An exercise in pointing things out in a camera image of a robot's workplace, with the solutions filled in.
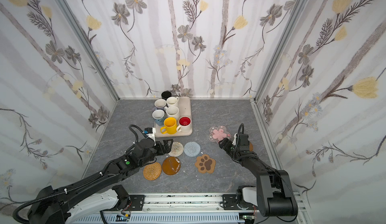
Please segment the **wicker rattan round coaster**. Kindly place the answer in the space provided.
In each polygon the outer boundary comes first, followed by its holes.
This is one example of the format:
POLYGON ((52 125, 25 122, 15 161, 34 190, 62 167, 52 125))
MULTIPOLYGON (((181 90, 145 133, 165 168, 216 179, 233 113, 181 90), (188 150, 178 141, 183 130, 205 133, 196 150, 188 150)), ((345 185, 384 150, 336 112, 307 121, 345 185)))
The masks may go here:
POLYGON ((162 173, 162 166, 160 163, 156 162, 150 165, 147 165, 143 169, 143 176, 146 180, 156 180, 162 173))

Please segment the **multicolour woven round coaster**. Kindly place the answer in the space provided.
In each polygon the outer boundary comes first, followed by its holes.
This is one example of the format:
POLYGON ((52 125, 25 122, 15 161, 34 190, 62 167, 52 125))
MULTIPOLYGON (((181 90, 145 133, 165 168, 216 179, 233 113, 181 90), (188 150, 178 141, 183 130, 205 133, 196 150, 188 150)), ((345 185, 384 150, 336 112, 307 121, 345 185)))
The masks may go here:
POLYGON ((184 152, 184 146, 180 142, 174 142, 171 147, 169 155, 171 157, 178 157, 184 152))

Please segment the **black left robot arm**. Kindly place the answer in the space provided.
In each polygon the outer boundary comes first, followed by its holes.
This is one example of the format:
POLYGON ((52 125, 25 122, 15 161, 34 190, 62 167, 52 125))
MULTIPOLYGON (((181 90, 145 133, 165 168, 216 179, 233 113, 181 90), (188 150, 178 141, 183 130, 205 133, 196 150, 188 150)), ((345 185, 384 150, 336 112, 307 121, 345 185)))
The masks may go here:
POLYGON ((64 224, 71 217, 70 210, 81 201, 138 173, 157 156, 170 153, 172 144, 172 139, 144 138, 124 155, 107 162, 99 172, 57 189, 42 189, 34 200, 17 207, 12 217, 21 224, 64 224))

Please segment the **pink flower silicone coaster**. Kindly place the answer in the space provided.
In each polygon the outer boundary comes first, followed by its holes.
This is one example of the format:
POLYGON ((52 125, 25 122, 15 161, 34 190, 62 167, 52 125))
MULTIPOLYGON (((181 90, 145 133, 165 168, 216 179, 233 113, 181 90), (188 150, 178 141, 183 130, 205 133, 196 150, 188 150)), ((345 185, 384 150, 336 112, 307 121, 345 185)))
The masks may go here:
POLYGON ((223 139, 231 137, 231 134, 227 131, 226 127, 222 125, 218 127, 212 126, 210 127, 209 131, 210 135, 208 138, 213 142, 219 143, 223 139))

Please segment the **light blue woven coaster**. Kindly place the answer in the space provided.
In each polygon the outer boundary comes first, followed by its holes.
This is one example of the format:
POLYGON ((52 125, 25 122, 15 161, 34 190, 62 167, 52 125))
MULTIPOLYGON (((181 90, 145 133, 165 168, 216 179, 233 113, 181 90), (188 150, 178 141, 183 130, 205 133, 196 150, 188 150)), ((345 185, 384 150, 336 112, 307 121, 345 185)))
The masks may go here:
POLYGON ((188 142, 184 146, 184 153, 188 157, 195 157, 201 152, 201 146, 194 141, 188 142))

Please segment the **glossy brown round coaster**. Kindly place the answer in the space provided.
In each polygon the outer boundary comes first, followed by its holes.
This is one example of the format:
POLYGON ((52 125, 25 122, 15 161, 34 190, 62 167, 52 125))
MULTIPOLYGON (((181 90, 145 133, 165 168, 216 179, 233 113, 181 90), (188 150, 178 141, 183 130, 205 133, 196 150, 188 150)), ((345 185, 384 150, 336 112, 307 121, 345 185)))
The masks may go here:
POLYGON ((168 157, 162 164, 162 170, 166 175, 175 175, 181 169, 181 162, 177 157, 168 157))

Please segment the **brown paw cork coaster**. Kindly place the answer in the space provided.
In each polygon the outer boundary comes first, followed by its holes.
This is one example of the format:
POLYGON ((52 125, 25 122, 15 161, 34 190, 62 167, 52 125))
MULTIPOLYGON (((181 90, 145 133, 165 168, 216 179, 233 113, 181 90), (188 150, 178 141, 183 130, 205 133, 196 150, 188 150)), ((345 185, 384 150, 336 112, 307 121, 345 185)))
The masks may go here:
POLYGON ((216 160, 207 154, 203 154, 202 156, 198 156, 196 158, 195 167, 198 169, 199 173, 212 174, 215 171, 215 166, 216 160))

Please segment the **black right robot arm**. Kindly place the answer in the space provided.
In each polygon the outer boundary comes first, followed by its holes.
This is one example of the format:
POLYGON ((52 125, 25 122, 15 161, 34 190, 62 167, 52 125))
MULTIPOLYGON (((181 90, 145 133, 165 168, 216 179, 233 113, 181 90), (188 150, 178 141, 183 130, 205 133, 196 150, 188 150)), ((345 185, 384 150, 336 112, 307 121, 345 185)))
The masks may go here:
POLYGON ((223 196, 226 210, 257 208, 263 217, 296 217, 298 204, 293 193, 289 175, 262 161, 250 151, 248 135, 236 134, 235 138, 225 138, 219 142, 232 159, 249 170, 256 178, 255 186, 239 186, 235 197, 223 196))

